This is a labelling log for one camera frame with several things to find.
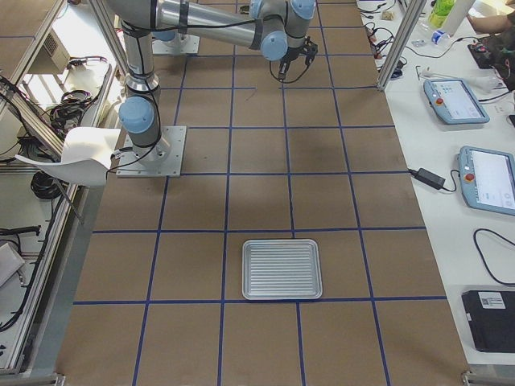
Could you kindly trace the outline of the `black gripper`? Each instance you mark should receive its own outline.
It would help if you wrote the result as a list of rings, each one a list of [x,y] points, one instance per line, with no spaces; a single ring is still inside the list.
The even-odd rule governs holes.
[[[318,44],[311,40],[310,36],[306,36],[303,42],[302,51],[304,55],[317,55]]]

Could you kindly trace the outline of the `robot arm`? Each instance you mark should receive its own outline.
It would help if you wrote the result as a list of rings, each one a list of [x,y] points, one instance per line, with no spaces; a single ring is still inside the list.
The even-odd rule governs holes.
[[[126,48],[128,98],[119,117],[137,160],[160,162],[169,151],[164,138],[152,39],[179,34],[205,37],[261,52],[278,62],[275,78],[283,83],[292,61],[304,56],[309,67],[318,47],[307,34],[313,1],[252,1],[247,15],[232,14],[189,1],[109,1],[122,21]]]

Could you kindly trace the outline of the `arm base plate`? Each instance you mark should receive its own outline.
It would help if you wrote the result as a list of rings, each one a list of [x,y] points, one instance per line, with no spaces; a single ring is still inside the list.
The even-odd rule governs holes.
[[[156,147],[145,157],[146,150],[136,147],[135,151],[123,152],[121,167],[116,175],[121,178],[179,177],[187,135],[185,125],[161,127],[162,137]]]
[[[153,38],[152,51],[157,56],[196,55],[199,51],[200,38],[193,35],[175,35],[171,40]]]

